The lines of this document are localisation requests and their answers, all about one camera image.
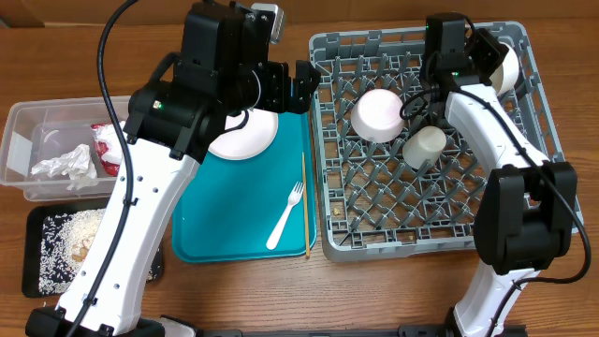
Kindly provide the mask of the white bowl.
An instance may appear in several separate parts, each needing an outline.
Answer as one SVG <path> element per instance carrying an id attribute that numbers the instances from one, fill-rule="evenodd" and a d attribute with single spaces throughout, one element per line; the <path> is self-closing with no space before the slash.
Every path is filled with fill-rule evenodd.
<path id="1" fill-rule="evenodd" d="M 491 69 L 489 80 L 497 96 L 505 94 L 515 86 L 519 78 L 519 59 L 507 43 L 501 42 L 499 52 L 491 58 Z"/>

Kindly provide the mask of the large white plate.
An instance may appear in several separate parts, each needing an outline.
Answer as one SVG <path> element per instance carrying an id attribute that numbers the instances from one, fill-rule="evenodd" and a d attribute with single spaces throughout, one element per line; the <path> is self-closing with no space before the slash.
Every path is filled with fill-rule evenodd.
<path id="1" fill-rule="evenodd" d="M 244 127 L 219 136 L 209 152 L 227 160 L 244 160 L 265 151 L 278 131 L 279 116 L 266 110 L 249 110 Z"/>

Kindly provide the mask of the cooked rice with peanuts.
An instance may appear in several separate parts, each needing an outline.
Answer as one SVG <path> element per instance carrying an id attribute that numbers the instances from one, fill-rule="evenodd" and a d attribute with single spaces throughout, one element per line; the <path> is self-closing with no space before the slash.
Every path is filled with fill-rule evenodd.
<path id="1" fill-rule="evenodd" d="M 105 209 L 49 215 L 42 222 L 37 290 L 64 293 L 87 257 Z"/>

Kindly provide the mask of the black rectangular tray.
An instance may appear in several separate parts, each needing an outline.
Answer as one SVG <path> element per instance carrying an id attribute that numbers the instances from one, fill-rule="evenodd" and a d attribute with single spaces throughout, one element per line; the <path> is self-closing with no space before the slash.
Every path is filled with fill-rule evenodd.
<path id="1" fill-rule="evenodd" d="M 108 200 L 106 198 L 84 199 L 41 205 L 29 212 L 26 222 L 22 265 L 22 294 L 26 298 L 42 298 L 58 295 L 58 292 L 55 291 L 43 293 L 39 289 L 44 223 L 49 224 L 51 220 L 57 219 L 59 224 L 63 224 L 64 221 L 59 219 L 59 216 L 63 214 L 72 215 L 79 211 L 105 208 L 107 204 Z"/>

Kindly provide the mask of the white cup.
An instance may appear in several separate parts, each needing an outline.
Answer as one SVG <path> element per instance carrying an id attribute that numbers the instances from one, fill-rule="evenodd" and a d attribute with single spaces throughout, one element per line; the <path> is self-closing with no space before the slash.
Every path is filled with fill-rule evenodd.
<path id="1" fill-rule="evenodd" d="M 404 144 L 403 159 L 408 166 L 419 169 L 425 162 L 434 164 L 446 146 L 446 134 L 436 126 L 425 126 Z"/>

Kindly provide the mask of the grey plastic dish rack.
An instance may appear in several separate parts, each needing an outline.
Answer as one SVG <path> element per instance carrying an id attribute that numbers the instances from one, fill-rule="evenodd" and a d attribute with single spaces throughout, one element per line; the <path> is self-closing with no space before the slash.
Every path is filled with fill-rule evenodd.
<path id="1" fill-rule="evenodd" d="M 424 29 L 321 33 L 309 53 L 321 74 L 312 123 L 325 256 L 349 262 L 472 249 L 486 175 L 464 137 L 436 111 L 381 144 L 361 139 L 350 123 L 368 90 L 401 98 L 420 90 Z M 403 145 L 427 125 L 445 133 L 446 146 L 437 161 L 412 168 Z"/>

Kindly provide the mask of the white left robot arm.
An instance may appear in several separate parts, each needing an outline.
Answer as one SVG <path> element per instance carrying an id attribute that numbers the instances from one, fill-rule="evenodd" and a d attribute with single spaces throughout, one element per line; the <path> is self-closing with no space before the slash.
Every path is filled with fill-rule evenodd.
<path id="1" fill-rule="evenodd" d="M 196 336 L 193 325 L 141 314 L 147 276 L 170 216 L 226 119 L 257 108 L 305 113 L 320 75 L 307 61 L 272 62 L 284 12 L 274 4 L 201 1 L 183 41 L 131 95 L 114 125 L 123 160 L 91 249 L 67 291 L 36 308 L 29 336 Z"/>

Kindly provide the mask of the white paper napkin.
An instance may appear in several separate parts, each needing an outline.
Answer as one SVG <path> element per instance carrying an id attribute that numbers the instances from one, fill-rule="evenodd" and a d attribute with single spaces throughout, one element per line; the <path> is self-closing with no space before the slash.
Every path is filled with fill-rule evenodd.
<path id="1" fill-rule="evenodd" d="M 73 151 L 59 157 L 38 162 L 31 168 L 30 173 L 32 175 L 46 174 L 49 178 L 56 175 L 67 175 L 70 180 L 95 179 L 97 177 L 90 147 L 87 144 L 80 144 Z"/>

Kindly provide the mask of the white plastic fork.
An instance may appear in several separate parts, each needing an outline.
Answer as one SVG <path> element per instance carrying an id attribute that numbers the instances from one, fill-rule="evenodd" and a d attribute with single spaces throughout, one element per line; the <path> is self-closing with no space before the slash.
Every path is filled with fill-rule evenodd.
<path id="1" fill-rule="evenodd" d="M 297 182 L 291 190 L 285 209 L 266 242 L 266 247 L 269 250 L 274 250 L 277 247 L 292 209 L 300 202 L 302 198 L 303 188 L 304 184 L 302 182 Z"/>

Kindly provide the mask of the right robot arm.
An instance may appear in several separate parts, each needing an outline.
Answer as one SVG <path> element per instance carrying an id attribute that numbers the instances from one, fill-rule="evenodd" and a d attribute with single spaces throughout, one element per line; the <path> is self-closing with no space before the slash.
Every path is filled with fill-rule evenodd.
<path id="1" fill-rule="evenodd" d="M 541 276 L 564 256 L 572 231 L 580 235 L 583 278 L 592 249 L 574 207 L 577 173 L 567 161 L 552 162 L 515 126 L 499 101 L 520 75 L 514 50 L 464 14 L 427 17 L 422 91 L 414 99 L 441 103 L 444 116 L 466 140 L 487 175 L 475 215 L 474 241 L 480 262 L 464 297 L 452 307 L 440 336 L 523 336 L 524 328 L 504 321 L 519 293 L 531 283 L 553 283 Z"/>

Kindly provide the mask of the clear plastic waste bin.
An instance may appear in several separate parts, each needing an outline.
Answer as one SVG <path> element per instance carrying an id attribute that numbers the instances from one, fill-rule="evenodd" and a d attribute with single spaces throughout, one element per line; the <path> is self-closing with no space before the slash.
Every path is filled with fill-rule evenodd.
<path id="1" fill-rule="evenodd" d="M 14 104 L 8 113 L 1 144 L 1 184 L 23 191 L 29 201 L 107 198 L 115 178 L 102 168 L 94 150 L 90 159 L 97 178 L 86 186 L 66 175 L 33 175 L 31 168 L 76 149 L 94 146 L 92 126 L 110 118 L 101 97 L 28 101 Z"/>

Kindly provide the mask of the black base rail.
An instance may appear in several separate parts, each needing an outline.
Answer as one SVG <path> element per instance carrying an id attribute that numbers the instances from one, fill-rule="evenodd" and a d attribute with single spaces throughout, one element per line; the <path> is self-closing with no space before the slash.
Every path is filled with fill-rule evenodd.
<path id="1" fill-rule="evenodd" d="M 445 325 L 405 325 L 383 330 L 282 330 L 241 331 L 202 330 L 191 323 L 162 315 L 157 321 L 167 330 L 167 336 L 199 337 L 442 337 L 459 336 Z"/>

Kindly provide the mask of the wooden chopstick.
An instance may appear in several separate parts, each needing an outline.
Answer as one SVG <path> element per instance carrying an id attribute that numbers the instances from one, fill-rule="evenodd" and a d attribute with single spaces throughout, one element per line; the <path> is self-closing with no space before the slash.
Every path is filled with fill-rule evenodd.
<path id="1" fill-rule="evenodd" d="M 311 255 L 310 247 L 310 224 L 309 224 L 309 210 L 307 201 L 307 176 L 306 176 L 306 160 L 305 153 L 301 154 L 301 168 L 302 168 L 302 200 L 303 200 L 303 220 L 304 220 L 304 243 L 305 243 L 305 257 L 308 259 Z"/>

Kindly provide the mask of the red snack wrapper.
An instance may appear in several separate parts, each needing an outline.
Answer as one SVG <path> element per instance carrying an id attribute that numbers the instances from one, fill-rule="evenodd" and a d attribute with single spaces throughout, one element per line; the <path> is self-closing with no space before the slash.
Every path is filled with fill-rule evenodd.
<path id="1" fill-rule="evenodd" d="M 91 125 L 95 152 L 105 172 L 112 177 L 118 175 L 123 153 L 113 124 Z"/>

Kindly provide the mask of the pink saucer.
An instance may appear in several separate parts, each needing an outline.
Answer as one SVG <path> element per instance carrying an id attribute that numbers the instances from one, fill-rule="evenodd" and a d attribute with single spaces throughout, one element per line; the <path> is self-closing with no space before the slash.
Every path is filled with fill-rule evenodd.
<path id="1" fill-rule="evenodd" d="M 404 127 L 401 99 L 390 90 L 364 93 L 351 111 L 351 125 L 367 141 L 384 143 L 397 138 Z"/>

